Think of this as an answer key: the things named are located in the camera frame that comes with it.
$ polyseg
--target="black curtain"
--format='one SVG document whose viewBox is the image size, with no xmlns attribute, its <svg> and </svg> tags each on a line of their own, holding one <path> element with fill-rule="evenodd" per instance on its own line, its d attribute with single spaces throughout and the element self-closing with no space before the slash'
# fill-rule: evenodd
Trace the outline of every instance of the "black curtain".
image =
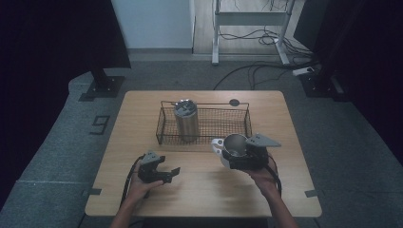
<svg viewBox="0 0 403 228">
<path fill-rule="evenodd" d="M 110 0 L 2 0 L 0 34 L 3 205 L 63 108 L 68 82 L 91 65 L 130 63 Z"/>
</svg>

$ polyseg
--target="hand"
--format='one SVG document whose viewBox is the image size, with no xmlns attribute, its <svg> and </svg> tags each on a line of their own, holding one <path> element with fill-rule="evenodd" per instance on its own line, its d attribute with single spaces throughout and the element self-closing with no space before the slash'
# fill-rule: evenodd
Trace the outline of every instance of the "hand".
<svg viewBox="0 0 403 228">
<path fill-rule="evenodd" d="M 269 153 L 268 160 L 269 167 L 273 169 L 276 173 L 278 172 L 276 163 Z M 278 191 L 276 181 L 274 177 L 265 168 L 260 170 L 242 170 L 243 172 L 249 174 L 253 181 L 255 181 L 256 186 L 259 188 L 260 192 L 266 198 L 273 194 L 274 191 Z"/>
<path fill-rule="evenodd" d="M 144 183 L 139 177 L 139 168 L 141 160 L 138 160 L 136 167 L 134 168 L 134 173 L 131 176 L 130 188 L 127 192 L 127 196 L 121 205 L 116 217 L 112 220 L 110 224 L 111 228 L 122 228 L 128 227 L 131 215 L 136 207 L 137 202 L 139 202 L 145 194 L 152 188 L 163 185 L 162 180 L 158 180 L 151 183 Z"/>
<path fill-rule="evenodd" d="M 127 197 L 125 200 L 137 202 L 141 200 L 149 190 L 163 185 L 162 180 L 154 181 L 151 183 L 144 183 L 138 176 L 140 163 L 141 160 L 136 163 L 133 175 L 131 176 L 130 188 L 127 192 Z"/>
</svg>

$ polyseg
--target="wire basket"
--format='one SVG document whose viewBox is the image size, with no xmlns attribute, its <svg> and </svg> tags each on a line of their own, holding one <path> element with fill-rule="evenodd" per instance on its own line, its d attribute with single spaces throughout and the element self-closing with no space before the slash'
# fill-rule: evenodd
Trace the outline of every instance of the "wire basket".
<svg viewBox="0 0 403 228">
<path fill-rule="evenodd" d="M 182 139 L 174 113 L 175 102 L 161 102 L 160 118 L 157 126 L 159 144 L 210 144 L 213 139 L 223 139 L 230 134 L 252 136 L 249 104 L 197 104 L 199 135 L 193 142 Z"/>
</svg>

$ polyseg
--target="silver cup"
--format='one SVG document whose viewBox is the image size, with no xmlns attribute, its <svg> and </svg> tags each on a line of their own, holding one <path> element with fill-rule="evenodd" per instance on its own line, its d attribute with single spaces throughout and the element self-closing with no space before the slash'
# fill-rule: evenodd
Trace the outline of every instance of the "silver cup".
<svg viewBox="0 0 403 228">
<path fill-rule="evenodd" d="M 199 137 L 198 108 L 192 100 L 180 100 L 175 104 L 175 118 L 183 141 L 193 142 Z"/>
</svg>

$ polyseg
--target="person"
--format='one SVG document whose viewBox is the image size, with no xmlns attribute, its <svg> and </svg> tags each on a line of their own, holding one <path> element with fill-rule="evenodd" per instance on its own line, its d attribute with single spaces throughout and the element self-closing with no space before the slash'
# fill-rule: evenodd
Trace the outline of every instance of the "person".
<svg viewBox="0 0 403 228">
<path fill-rule="evenodd" d="M 269 156 L 269 167 L 272 170 L 276 170 L 276 163 L 272 156 Z M 272 212 L 272 217 L 278 228 L 296 228 L 297 223 L 285 205 L 284 201 L 279 194 L 277 189 L 276 181 L 273 176 L 265 168 L 260 170 L 242 170 L 243 172 L 249 174 L 253 181 L 255 181 L 256 186 L 260 190 L 261 194 L 266 198 L 269 203 L 270 211 Z"/>
<path fill-rule="evenodd" d="M 123 201 L 121 208 L 110 224 L 110 228 L 123 228 L 128 227 L 130 224 L 131 216 L 137 204 L 142 200 L 145 194 L 158 186 L 163 185 L 162 180 L 154 181 L 151 183 L 144 183 L 139 177 L 139 160 L 134 168 L 133 175 L 131 176 L 130 188 L 128 189 L 125 200 Z"/>
<path fill-rule="evenodd" d="M 127 193 L 127 197 L 122 203 L 121 208 L 116 214 L 115 218 L 112 220 L 110 228 L 123 228 L 128 227 L 130 218 L 136 208 L 139 201 L 145 196 L 145 194 L 158 186 L 163 185 L 162 180 L 158 180 L 151 183 L 144 183 L 137 176 L 139 170 L 139 162 L 135 167 L 135 171 L 132 176 L 132 181 L 130 183 L 130 188 Z M 276 163 L 269 162 L 270 168 L 277 171 Z M 273 176 L 265 169 L 260 170 L 242 170 L 247 173 L 253 181 L 255 181 L 256 186 L 260 190 L 261 194 L 266 198 L 270 210 L 272 212 L 273 219 L 276 223 L 277 228 L 296 228 L 297 223 L 292 217 L 290 211 L 285 205 L 278 192 L 277 185 Z"/>
</svg>

